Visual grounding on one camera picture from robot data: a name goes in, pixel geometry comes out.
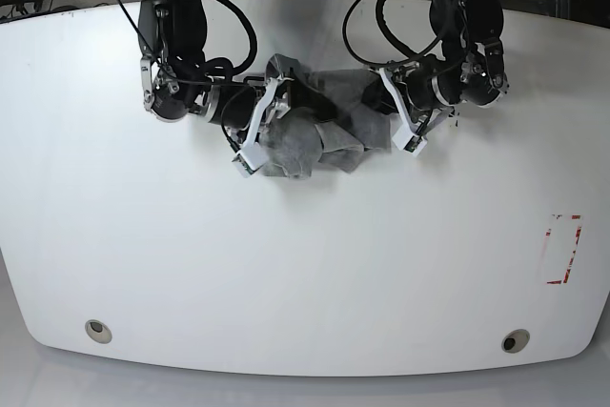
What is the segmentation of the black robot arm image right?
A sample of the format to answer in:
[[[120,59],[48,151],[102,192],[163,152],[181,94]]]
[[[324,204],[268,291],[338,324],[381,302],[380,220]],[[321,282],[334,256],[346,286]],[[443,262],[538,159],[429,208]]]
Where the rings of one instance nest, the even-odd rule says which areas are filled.
[[[377,74],[363,95],[369,107],[396,114],[395,146],[417,153],[436,125],[467,102],[488,107],[508,92],[499,0],[431,0],[429,20],[435,34],[422,51],[401,41],[385,19],[387,0],[376,0],[376,25],[401,54],[398,61],[373,62],[348,46],[348,53]]]

